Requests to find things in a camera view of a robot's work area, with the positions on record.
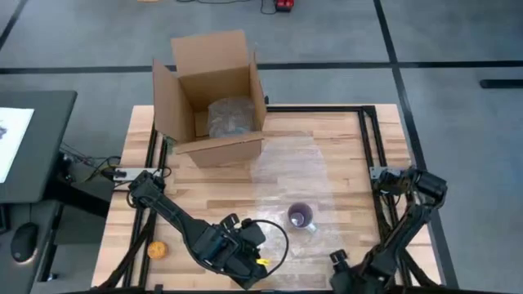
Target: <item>purple cup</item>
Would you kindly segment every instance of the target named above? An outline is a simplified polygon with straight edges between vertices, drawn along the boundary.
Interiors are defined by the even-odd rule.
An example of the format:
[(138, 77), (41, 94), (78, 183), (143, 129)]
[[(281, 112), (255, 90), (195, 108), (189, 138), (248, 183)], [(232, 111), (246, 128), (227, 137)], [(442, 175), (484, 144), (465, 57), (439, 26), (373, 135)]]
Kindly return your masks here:
[(312, 208), (306, 203), (294, 203), (287, 211), (288, 221), (296, 229), (307, 229), (315, 232), (316, 227), (312, 223)]

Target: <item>computer mouse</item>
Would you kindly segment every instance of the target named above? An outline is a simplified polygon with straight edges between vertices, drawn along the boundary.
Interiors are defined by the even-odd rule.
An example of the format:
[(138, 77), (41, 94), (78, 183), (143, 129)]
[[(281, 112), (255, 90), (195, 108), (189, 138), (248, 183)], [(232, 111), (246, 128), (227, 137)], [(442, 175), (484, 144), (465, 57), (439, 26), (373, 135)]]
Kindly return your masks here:
[(11, 256), (17, 262), (28, 261), (36, 249), (38, 225), (29, 222), (16, 229), (11, 240)]

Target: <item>red object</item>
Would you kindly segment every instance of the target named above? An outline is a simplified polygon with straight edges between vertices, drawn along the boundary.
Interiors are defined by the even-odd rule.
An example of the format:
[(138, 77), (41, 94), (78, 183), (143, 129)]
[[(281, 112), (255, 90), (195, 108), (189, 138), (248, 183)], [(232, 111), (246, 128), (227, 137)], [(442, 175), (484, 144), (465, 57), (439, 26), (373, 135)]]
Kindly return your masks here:
[(293, 6), (294, 0), (275, 0), (276, 11), (290, 12)]

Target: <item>desk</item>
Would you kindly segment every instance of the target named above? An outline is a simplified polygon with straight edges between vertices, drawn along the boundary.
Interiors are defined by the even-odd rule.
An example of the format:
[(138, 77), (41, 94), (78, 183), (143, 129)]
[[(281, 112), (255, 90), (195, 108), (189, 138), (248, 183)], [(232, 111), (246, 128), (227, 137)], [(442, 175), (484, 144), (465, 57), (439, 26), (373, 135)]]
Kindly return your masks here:
[[(1, 92), (0, 107), (35, 109), (5, 183), (0, 184), (0, 203), (9, 204), (11, 230), (0, 235), (0, 285), (6, 292), (29, 293), (60, 204), (44, 200), (44, 191), (53, 173), (58, 149), (73, 110), (74, 91)], [(11, 257), (15, 230), (26, 222), (38, 225), (37, 249), (32, 260), (16, 263)]]
[[(376, 111), (388, 165), (407, 167), (409, 151), (396, 106), (376, 105)], [(125, 167), (143, 167), (153, 115), (152, 106), (133, 110), (122, 156)], [(289, 229), (288, 259), (253, 289), (329, 289), (330, 252), (344, 248), (354, 265), (379, 241), (358, 116), (269, 112), (263, 131), (262, 154), (251, 162), (197, 168), (185, 155), (169, 155), (172, 174), (166, 179), (165, 193), (193, 217), (210, 223), (235, 212), (240, 219), (266, 218), (286, 224), (290, 203), (309, 203), (318, 231), (309, 235)], [(372, 151), (377, 161), (376, 150)], [(92, 285), (106, 280), (128, 249), (134, 210), (125, 196), (122, 192), (113, 196)], [(261, 254), (276, 263), (283, 253), (283, 238), (276, 229), (264, 226), (263, 230), (267, 242)], [(154, 238), (166, 242), (170, 253), (150, 262), (148, 289), (158, 283), (166, 290), (239, 289), (229, 278), (196, 265), (179, 233), (161, 218)], [(427, 228), (411, 242), (409, 252), (430, 278), (440, 281)], [(132, 285), (137, 284), (140, 254)]]
[(0, 184), (0, 203), (36, 203), (43, 198), (76, 95), (74, 91), (0, 92), (0, 107), (34, 109), (6, 182)]

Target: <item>clear plastic sheet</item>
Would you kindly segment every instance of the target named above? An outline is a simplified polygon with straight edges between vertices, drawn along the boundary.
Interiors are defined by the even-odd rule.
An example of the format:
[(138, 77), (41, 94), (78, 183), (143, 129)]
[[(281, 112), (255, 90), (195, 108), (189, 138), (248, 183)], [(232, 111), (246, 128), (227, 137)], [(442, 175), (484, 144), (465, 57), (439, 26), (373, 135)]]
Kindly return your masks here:
[[(285, 263), (261, 287), (328, 287), (325, 273), (332, 269), (329, 253), (346, 245), (336, 216), (319, 209), (334, 205), (320, 148), (310, 136), (266, 137), (260, 157), (251, 166), (251, 176), (256, 183), (256, 217), (281, 225), (290, 242)], [(294, 203), (306, 203), (312, 208), (314, 232), (297, 229), (290, 223), (288, 209)], [(285, 239), (274, 227), (262, 225), (262, 229), (267, 241), (261, 246), (261, 255), (270, 259), (273, 267), (284, 253)], [(293, 278), (302, 281), (286, 281)]]
[(229, 97), (209, 105), (211, 138), (237, 136), (254, 131), (254, 103), (249, 97)]

